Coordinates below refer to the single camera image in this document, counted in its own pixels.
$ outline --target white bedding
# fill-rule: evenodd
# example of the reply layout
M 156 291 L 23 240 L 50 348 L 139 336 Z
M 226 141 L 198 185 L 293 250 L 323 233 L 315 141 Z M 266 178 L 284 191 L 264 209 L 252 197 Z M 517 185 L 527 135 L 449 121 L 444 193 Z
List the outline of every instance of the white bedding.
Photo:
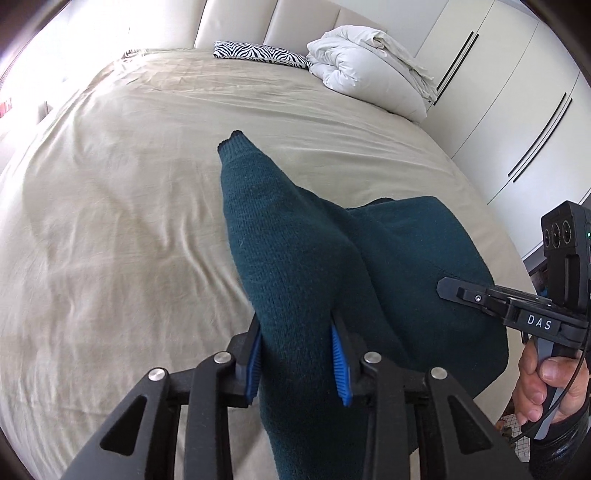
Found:
M 37 480 L 59 478 L 150 368 L 194 367 L 247 328 L 216 152 L 234 129 L 342 206 L 438 197 L 497 283 L 532 290 L 504 230 L 425 132 L 303 70 L 151 53 L 114 62 L 41 126 L 0 177 L 0 427 Z M 478 398 L 494 420 L 518 376 L 510 339 L 509 368 Z M 236 478 L 274 480 L 257 410 L 230 423 Z
M 308 43 L 310 73 L 335 92 L 420 123 L 423 99 L 437 99 L 433 78 L 390 35 L 344 25 Z

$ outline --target camera lens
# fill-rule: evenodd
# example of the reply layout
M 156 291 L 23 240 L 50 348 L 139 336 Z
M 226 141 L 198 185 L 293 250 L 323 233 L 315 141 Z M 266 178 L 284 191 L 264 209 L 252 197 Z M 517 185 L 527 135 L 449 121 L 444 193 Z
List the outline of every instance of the camera lens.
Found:
M 558 228 L 558 224 L 552 225 L 552 245 L 554 248 L 558 248 L 560 246 L 560 228 Z
M 564 243 L 569 244 L 570 239 L 572 238 L 571 231 L 570 231 L 570 223 L 568 220 L 565 220 L 562 224 L 562 238 L 564 238 Z

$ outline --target black cable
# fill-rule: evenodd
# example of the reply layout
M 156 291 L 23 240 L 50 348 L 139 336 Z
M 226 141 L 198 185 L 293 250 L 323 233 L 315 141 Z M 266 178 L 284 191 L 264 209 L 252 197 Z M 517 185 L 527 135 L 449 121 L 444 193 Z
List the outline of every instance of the black cable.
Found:
M 563 398 L 566 396 L 566 394 L 569 392 L 570 387 L 573 385 L 575 379 L 577 378 L 581 367 L 583 366 L 583 362 L 585 360 L 585 356 L 587 355 L 587 351 L 589 350 L 589 340 L 591 339 L 591 309 L 589 309 L 587 311 L 587 321 L 589 322 L 589 325 L 587 326 L 587 334 L 585 335 L 585 343 L 584 343 L 584 348 L 583 348 L 583 352 L 581 354 L 581 358 L 579 358 L 579 363 L 577 364 L 577 368 L 574 370 L 574 374 L 572 377 L 570 377 L 569 383 L 566 385 L 564 391 L 560 394 L 560 396 L 558 397 L 558 399 L 552 403 L 551 407 L 548 409 L 548 411 L 546 413 L 544 413 L 542 415 L 542 417 L 536 421 L 534 424 L 532 424 L 530 426 L 530 428 L 528 428 L 527 430 L 525 430 L 524 432 L 521 432 L 517 437 L 513 437 L 510 441 L 509 441 L 509 445 L 511 447 L 513 447 L 517 442 L 519 442 L 523 437 L 525 437 L 529 432 L 531 432 L 534 428 L 536 428 L 537 426 L 539 426 L 545 419 L 548 418 L 548 416 L 554 411 L 556 410 L 556 408 L 558 408 L 558 406 L 560 405 L 560 403 L 563 401 Z

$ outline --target knit fabric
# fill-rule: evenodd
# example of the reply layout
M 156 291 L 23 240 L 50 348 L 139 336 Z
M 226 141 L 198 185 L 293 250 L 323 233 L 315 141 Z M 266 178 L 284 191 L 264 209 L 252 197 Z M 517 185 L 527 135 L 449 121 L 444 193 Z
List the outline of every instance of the knit fabric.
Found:
M 444 367 L 473 397 L 504 371 L 501 323 L 436 293 L 445 276 L 493 283 L 441 202 L 347 210 L 294 185 L 241 132 L 218 152 L 230 248 L 261 324 L 261 417 L 281 480 L 362 475 L 366 414 L 337 396 L 333 310 L 369 349 L 404 368 Z

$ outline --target headboard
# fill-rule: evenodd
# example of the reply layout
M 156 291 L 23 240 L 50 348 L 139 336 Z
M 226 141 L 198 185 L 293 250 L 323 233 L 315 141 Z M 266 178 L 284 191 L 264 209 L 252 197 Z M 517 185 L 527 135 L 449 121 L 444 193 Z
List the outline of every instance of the headboard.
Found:
M 213 48 L 247 41 L 308 53 L 306 45 L 341 25 L 385 30 L 327 0 L 140 0 L 129 28 L 132 48 Z

